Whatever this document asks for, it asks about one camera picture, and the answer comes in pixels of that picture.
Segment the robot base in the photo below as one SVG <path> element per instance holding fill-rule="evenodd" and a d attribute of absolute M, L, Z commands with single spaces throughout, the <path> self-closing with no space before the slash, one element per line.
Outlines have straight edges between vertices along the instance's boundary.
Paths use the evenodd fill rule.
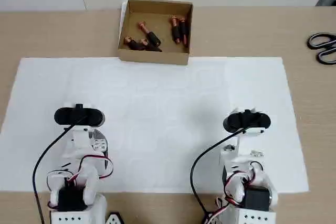
<path fill-rule="evenodd" d="M 105 197 L 97 194 L 93 205 L 84 211 L 52 211 L 51 224 L 105 224 L 106 207 Z"/>
<path fill-rule="evenodd" d="M 229 206 L 219 220 L 227 224 L 275 224 L 276 213 Z"/>

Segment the open cardboard box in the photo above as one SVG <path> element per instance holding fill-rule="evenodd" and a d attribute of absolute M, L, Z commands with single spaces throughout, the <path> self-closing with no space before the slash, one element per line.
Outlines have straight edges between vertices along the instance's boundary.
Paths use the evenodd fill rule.
<path fill-rule="evenodd" d="M 158 0 L 128 0 L 118 46 L 121 60 L 187 65 L 190 54 L 190 37 L 193 4 L 188 2 Z M 172 37 L 172 16 L 185 18 L 188 27 L 188 47 L 176 44 Z M 146 22 L 146 27 L 160 39 L 162 52 L 130 50 L 124 44 L 126 36 L 139 41 L 146 37 L 138 27 L 138 22 Z"/>

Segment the wooden table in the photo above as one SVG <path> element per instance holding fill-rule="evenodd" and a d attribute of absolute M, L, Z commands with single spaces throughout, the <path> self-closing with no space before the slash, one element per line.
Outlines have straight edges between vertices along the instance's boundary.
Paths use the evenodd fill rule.
<path fill-rule="evenodd" d="M 0 13 L 0 123 L 21 57 L 116 56 L 119 10 Z M 284 60 L 311 192 L 281 195 L 277 223 L 335 223 L 336 67 L 306 48 L 316 31 L 336 31 L 334 7 L 199 7 L 192 56 L 281 56 Z M 282 150 L 286 158 L 286 148 Z M 48 194 L 41 195 L 45 205 Z M 213 207 L 213 196 L 204 196 Z M 192 195 L 107 195 L 127 224 L 200 223 Z M 32 193 L 0 193 L 0 223 L 39 223 Z"/>

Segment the scissors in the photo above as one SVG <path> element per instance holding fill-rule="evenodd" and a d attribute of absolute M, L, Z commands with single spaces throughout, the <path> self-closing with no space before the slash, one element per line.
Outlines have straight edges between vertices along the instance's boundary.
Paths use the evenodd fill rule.
<path fill-rule="evenodd" d="M 327 42 L 322 42 L 319 44 L 313 44 L 313 40 L 316 38 L 326 38 Z M 328 33 L 317 33 L 310 36 L 307 40 L 307 46 L 312 50 L 325 49 L 320 51 L 316 55 L 316 60 L 324 65 L 336 65 L 336 60 L 325 60 L 323 59 L 326 55 L 330 55 L 336 52 L 336 35 Z"/>

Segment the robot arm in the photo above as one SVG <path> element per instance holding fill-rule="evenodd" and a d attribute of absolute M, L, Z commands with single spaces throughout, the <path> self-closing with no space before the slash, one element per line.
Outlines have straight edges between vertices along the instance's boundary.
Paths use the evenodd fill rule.
<path fill-rule="evenodd" d="M 276 214 L 272 208 L 277 204 L 278 194 L 264 170 L 264 154 L 252 150 L 246 155 L 240 150 L 242 141 L 250 141 L 249 136 L 265 132 L 270 126 L 270 118 L 253 110 L 234 111 L 223 125 L 231 133 L 246 127 L 247 130 L 232 138 L 234 141 L 220 151 L 224 193 L 216 200 L 218 209 L 204 223 L 214 224 L 219 220 L 227 224 L 255 224 L 263 220 L 265 224 L 274 224 Z"/>
<path fill-rule="evenodd" d="M 80 118 L 85 119 L 77 124 Z M 74 108 L 57 110 L 55 121 L 75 126 L 69 132 L 71 141 L 66 144 L 59 168 L 47 175 L 51 224 L 63 220 L 105 224 L 107 202 L 97 193 L 98 181 L 113 173 L 113 163 L 108 158 L 105 136 L 95 129 L 103 124 L 104 115 L 99 110 L 76 104 Z M 123 223 L 120 215 L 113 214 L 112 219 L 114 223 Z"/>

